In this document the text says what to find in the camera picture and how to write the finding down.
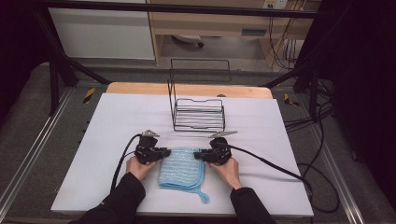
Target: white tabletop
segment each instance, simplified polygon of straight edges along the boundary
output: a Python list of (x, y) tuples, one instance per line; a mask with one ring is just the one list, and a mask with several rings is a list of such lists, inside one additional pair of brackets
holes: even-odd
[[(197, 96), (190, 98), (207, 99)], [(226, 137), (230, 145), (249, 150), (300, 174), (276, 100), (221, 99), (225, 106), (226, 131), (238, 131)], [(125, 146), (133, 135), (147, 129), (160, 135), (156, 147), (210, 148), (210, 139), (207, 138), (210, 133), (173, 131), (167, 95), (104, 93), (51, 210), (76, 213), (99, 204), (109, 193), (114, 171)], [(138, 139), (131, 144), (129, 151), (134, 150), (137, 142)], [(233, 157), (239, 161), (243, 186), (255, 189), (271, 215), (313, 216), (301, 181), (243, 152), (233, 150)], [(125, 164), (121, 167), (119, 180), (124, 170)], [(160, 189), (159, 172), (160, 165), (157, 165), (143, 181), (147, 196), (139, 205), (138, 214), (234, 216), (230, 190), (207, 165), (202, 192), (209, 195), (209, 203), (203, 203), (197, 194)]]

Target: metal frame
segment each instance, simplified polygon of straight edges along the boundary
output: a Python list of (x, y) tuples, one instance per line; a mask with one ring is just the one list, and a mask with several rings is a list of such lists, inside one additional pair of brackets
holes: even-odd
[(14, 202), (18, 192), (20, 191), (25, 179), (29, 175), (30, 171), (32, 170), (35, 161), (37, 160), (38, 156), (40, 155), (41, 150), (43, 149), (44, 145), (46, 144), (47, 140), (52, 133), (53, 128), (55, 127), (58, 119), (64, 112), (66, 105), (69, 101), (70, 95), (74, 92), (73, 88), (68, 88), (64, 91), (64, 94), (61, 97), (61, 101), (59, 104), (59, 108), (54, 111), (53, 116), (47, 119), (46, 124), (44, 125), (43, 129), (41, 130), (40, 134), (36, 138), (35, 142), (31, 146), (29, 152), (27, 153), (26, 157), (24, 158), (23, 162), (21, 163), (18, 171), (12, 177), (11, 181), (9, 182), (6, 190), (3, 192), (3, 195), (0, 197), (0, 223), (5, 218), (9, 207)]
[(83, 74), (92, 77), (102, 84), (110, 84), (107, 80), (90, 69), (77, 63), (68, 57), (62, 48), (61, 43), (55, 37), (50, 29), (48, 22), (43, 16), (43, 9), (49, 7), (55, 8), (75, 8), (88, 10), (116, 10), (116, 11), (146, 11), (146, 12), (174, 12), (174, 13), (196, 13), (196, 14), (216, 14), (216, 15), (235, 15), (235, 16), (255, 16), (255, 17), (280, 17), (280, 18), (300, 18), (300, 19), (328, 19), (335, 16), (332, 12), (316, 12), (316, 11), (294, 11), (294, 10), (278, 10), (266, 8), (240, 8), (240, 7), (204, 7), (204, 6), (182, 6), (182, 5), (161, 5), (161, 4), (137, 4), (137, 3), (109, 3), (109, 2), (86, 2), (86, 1), (60, 1), (60, 0), (35, 0), (30, 2), (30, 9), (37, 24), (40, 26), (44, 37), (50, 46), (49, 55), (52, 57), (50, 63), (52, 104), (50, 113), (56, 110), (59, 101), (59, 93), (57, 93), (58, 80), (55, 78), (57, 74), (62, 77), (66, 86), (76, 86), (78, 79), (74, 74), (73, 68), (79, 70)]
[[(226, 69), (209, 69), (209, 68), (175, 68), (174, 62), (212, 62), (226, 63)], [(196, 71), (225, 73), (225, 80), (209, 80), (196, 78), (194, 80), (175, 78), (175, 73)], [(189, 98), (177, 98), (176, 82), (230, 82), (231, 71), (228, 60), (211, 60), (211, 59), (171, 59), (171, 68), (169, 69), (168, 92), (169, 103), (172, 114), (172, 123), (176, 132), (224, 132), (225, 114), (224, 105), (220, 99), (192, 100)]]
[[(275, 17), (275, 18), (300, 18), (300, 19), (318, 19), (325, 20), (336, 17), (334, 12), (316, 12), (316, 11), (292, 11), (292, 10), (276, 10), (276, 9), (257, 9), (257, 8), (236, 8), (236, 7), (201, 7), (201, 6), (175, 6), (175, 5), (146, 5), (133, 3), (108, 3), (108, 2), (84, 2), (84, 1), (61, 1), (61, 0), (35, 0), (26, 2), (31, 4), (30, 9), (41, 32), (50, 46), (50, 75), (51, 75), (51, 118), (49, 118), (42, 133), (37, 137), (36, 142), (32, 146), (20, 169), (15, 174), (11, 183), (8, 185), (5, 193), (0, 198), (0, 222), (3, 220), (13, 199), (16, 197), (21, 184), (27, 177), (30, 169), (35, 163), (41, 148), (44, 146), (53, 125), (62, 114), (67, 96), (62, 96), (59, 101), (58, 75), (64, 80), (66, 86), (76, 86), (78, 79), (74, 74), (73, 68), (81, 71), (85, 75), (92, 77), (103, 84), (109, 84), (111, 81), (100, 77), (90, 69), (84, 67), (80, 63), (69, 58), (62, 48), (61, 43), (55, 37), (55, 33), (50, 29), (48, 21), (43, 16), (43, 9), (48, 7), (55, 8), (76, 8), (76, 9), (96, 9), (96, 10), (117, 10), (117, 11), (147, 11), (147, 12), (173, 12), (173, 13), (197, 13), (197, 14), (218, 14), (218, 15), (235, 15), (235, 16), (255, 16), (255, 17)], [(281, 77), (271, 83), (266, 84), (272, 88), (277, 83), (294, 77), (296, 74), (306, 70), (304, 66), (298, 66), (286, 76)], [(353, 197), (347, 187), (344, 178), (341, 176), (339, 169), (332, 158), (330, 150), (324, 146), (323, 157), (332, 175), (337, 189), (340, 191), (341, 200), (346, 210), (346, 214), (351, 223), (364, 223), (359, 208), (353, 200)]]

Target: black cable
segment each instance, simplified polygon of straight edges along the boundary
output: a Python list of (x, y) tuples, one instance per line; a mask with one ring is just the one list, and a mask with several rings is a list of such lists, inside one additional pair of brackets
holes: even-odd
[(317, 160), (321, 150), (323, 149), (323, 144), (324, 144), (324, 132), (323, 132), (323, 124), (322, 124), (322, 117), (321, 117), (321, 110), (323, 109), (323, 106), (329, 104), (330, 102), (326, 102), (323, 105), (320, 106), (319, 108), (319, 112), (318, 112), (318, 123), (319, 123), (319, 128), (320, 128), (320, 132), (321, 132), (321, 137), (320, 137), (320, 144), (319, 144), (319, 148), (317, 151), (317, 154), (315, 155), (314, 159), (309, 162), (308, 167), (306, 168), (306, 170), (304, 171), (303, 177), (306, 176), (306, 173), (309, 171), (309, 169), (311, 168), (312, 164)]
[(272, 52), (274, 54), (273, 56), (274, 56), (275, 62), (280, 68), (289, 69), (289, 70), (290, 70), (290, 68), (287, 67), (285, 64), (283, 64), (281, 62), (281, 60), (279, 59), (279, 56), (277, 55), (274, 46), (277, 44), (277, 42), (279, 40), (282, 40), (282, 41), (284, 40), (287, 31), (289, 30), (289, 28), (291, 27), (291, 25), (293, 23), (294, 23), (294, 19), (289, 19), (288, 24), (286, 25), (286, 28), (285, 28), (282, 36), (275, 42), (275, 44), (274, 44), (273, 38), (272, 38), (272, 31), (273, 31), (273, 27), (274, 27), (274, 18), (273, 17), (269, 18), (269, 27), (268, 27), (268, 33), (269, 33), (269, 37), (270, 37), (270, 46), (271, 46), (271, 50), (272, 50)]
[(297, 59), (296, 59), (296, 45), (297, 45), (297, 40), (294, 40), (294, 49), (293, 49), (293, 67), (296, 65)]
[(225, 147), (236, 149), (238, 151), (245, 152), (248, 155), (250, 155), (250, 156), (252, 156), (252, 157), (264, 162), (265, 164), (271, 166), (272, 168), (274, 168), (274, 169), (276, 169), (276, 170), (278, 170), (278, 171), (280, 171), (280, 172), (282, 172), (284, 174), (291, 175), (292, 177), (294, 177), (294, 178), (296, 178), (298, 180), (301, 180), (308, 187), (308, 191), (309, 191), (308, 198), (309, 198), (309, 201), (311, 202), (311, 197), (313, 195), (313, 190), (312, 190), (311, 184), (305, 178), (303, 178), (303, 177), (301, 177), (301, 176), (299, 176), (297, 174), (294, 174), (294, 173), (292, 173), (292, 172), (290, 172), (290, 171), (288, 171), (288, 170), (286, 170), (286, 169), (284, 169), (284, 168), (282, 168), (280, 166), (277, 166), (277, 165), (271, 163), (270, 161), (268, 161), (268, 160), (266, 160), (266, 159), (264, 159), (262, 157), (259, 157), (259, 156), (255, 155), (255, 154), (253, 154), (253, 153), (251, 153), (251, 152), (249, 152), (249, 151), (247, 151), (245, 149), (242, 149), (240, 147), (234, 147), (234, 146), (231, 146), (231, 145), (228, 145), (228, 144), (224, 144), (224, 143), (215, 143), (215, 145), (225, 146)]
[(124, 159), (125, 159), (127, 156), (131, 155), (132, 153), (134, 153), (134, 151), (128, 152), (128, 153), (124, 156)]
[[(302, 163), (297, 163), (297, 165), (308, 166), (309, 164), (308, 164), (308, 163), (303, 163), (303, 162), (302, 162)], [(315, 206), (315, 205), (313, 205), (313, 204), (312, 204), (312, 207), (314, 207), (315, 209), (317, 209), (319, 212), (322, 212), (322, 213), (333, 213), (333, 212), (337, 211), (338, 208), (340, 207), (341, 201), (340, 201), (340, 197), (339, 197), (338, 191), (337, 191), (337, 189), (335, 188), (335, 185), (334, 185), (334, 184), (332, 183), (332, 181), (331, 181), (325, 174), (323, 174), (317, 167), (311, 165), (311, 169), (314, 170), (314, 171), (316, 171), (319, 175), (321, 175), (321, 176), (326, 180), (327, 183), (329, 183), (329, 185), (332, 187), (332, 190), (334, 191), (334, 193), (335, 193), (335, 195), (336, 195), (336, 199), (337, 199), (337, 202), (336, 202), (335, 207), (334, 207), (333, 209), (330, 209), (330, 210), (325, 210), (325, 209), (322, 209), (322, 208), (318, 208), (317, 206)]]
[[(333, 112), (333, 107), (332, 106), (326, 107), (321, 112), (320, 117), (322, 119), (327, 118), (332, 112)], [(286, 128), (288, 133), (292, 133), (292, 132), (300, 130), (300, 129), (306, 127), (306, 126), (314, 124), (314, 123), (315, 122), (312, 120), (312, 118), (297, 119), (297, 120), (295, 120), (295, 122), (285, 125), (285, 128)]]
[(116, 172), (114, 173), (113, 182), (111, 183), (110, 192), (113, 191), (113, 189), (116, 187), (116, 184), (117, 184), (117, 177), (119, 177), (120, 168), (121, 168), (121, 166), (122, 166), (123, 160), (125, 159), (125, 157), (126, 157), (127, 155), (129, 155), (129, 154), (132, 153), (132, 152), (131, 152), (131, 153), (128, 153), (127, 155), (125, 155), (125, 154), (126, 154), (126, 151), (128, 150), (128, 148), (129, 148), (129, 146), (131, 145), (131, 143), (134, 141), (134, 139), (135, 139), (136, 137), (141, 137), (141, 136), (142, 136), (142, 134), (140, 134), (140, 133), (137, 134), (137, 135), (135, 135), (135, 136), (133, 136), (133, 137), (131, 138), (131, 140), (129, 140), (128, 144), (126, 145), (126, 147), (125, 147), (125, 149), (124, 149), (124, 151), (123, 151), (123, 153), (122, 153), (122, 156), (121, 156), (121, 158), (120, 158), (119, 164), (118, 164), (118, 166), (117, 166)]
[(291, 41), (291, 44), (290, 44), (289, 58), (288, 57), (286, 58), (286, 60), (288, 60), (289, 71), (290, 71), (290, 58), (291, 58), (292, 49), (293, 49), (293, 41)]
[(292, 123), (292, 122), (302, 121), (302, 120), (306, 120), (306, 119), (311, 119), (311, 118), (283, 120), (283, 122), (284, 122), (284, 123)]

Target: dish rack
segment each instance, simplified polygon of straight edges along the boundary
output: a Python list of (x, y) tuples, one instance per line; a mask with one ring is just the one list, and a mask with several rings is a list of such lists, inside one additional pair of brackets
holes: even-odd
[[(214, 68), (175, 68), (175, 62), (225, 63), (225, 69)], [(222, 74), (223, 80), (210, 78), (191, 79), (186, 74)], [(172, 113), (173, 128), (176, 132), (223, 132), (225, 129), (224, 105), (220, 99), (193, 100), (191, 98), (177, 98), (177, 83), (205, 83), (231, 81), (230, 63), (227, 60), (192, 60), (172, 59), (169, 69), (168, 90)]]

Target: blue cloth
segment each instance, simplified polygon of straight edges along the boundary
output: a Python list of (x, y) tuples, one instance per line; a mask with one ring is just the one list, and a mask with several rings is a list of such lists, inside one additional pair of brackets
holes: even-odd
[(209, 196), (201, 192), (204, 181), (204, 162), (196, 160), (193, 152), (201, 149), (194, 147), (174, 147), (169, 157), (163, 159), (159, 185), (162, 189), (176, 189), (197, 193), (204, 203)]

